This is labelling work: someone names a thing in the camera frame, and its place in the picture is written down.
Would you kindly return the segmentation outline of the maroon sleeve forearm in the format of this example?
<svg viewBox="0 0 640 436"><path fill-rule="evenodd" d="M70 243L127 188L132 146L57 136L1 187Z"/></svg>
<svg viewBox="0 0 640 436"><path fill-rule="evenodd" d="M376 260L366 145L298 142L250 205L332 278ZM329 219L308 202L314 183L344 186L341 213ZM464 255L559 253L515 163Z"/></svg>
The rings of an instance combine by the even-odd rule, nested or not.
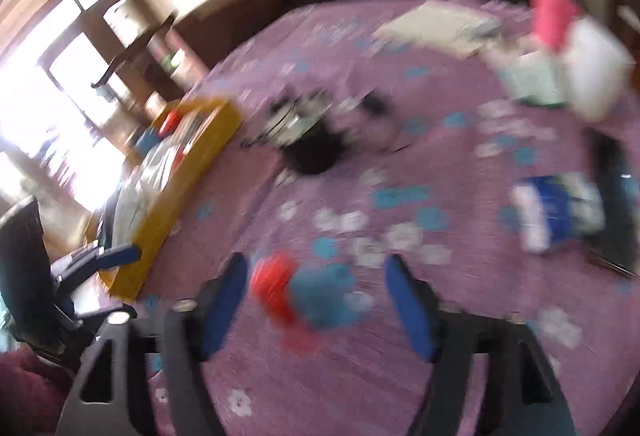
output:
<svg viewBox="0 0 640 436"><path fill-rule="evenodd" d="M28 346L1 354L1 434L54 435L73 376Z"/></svg>

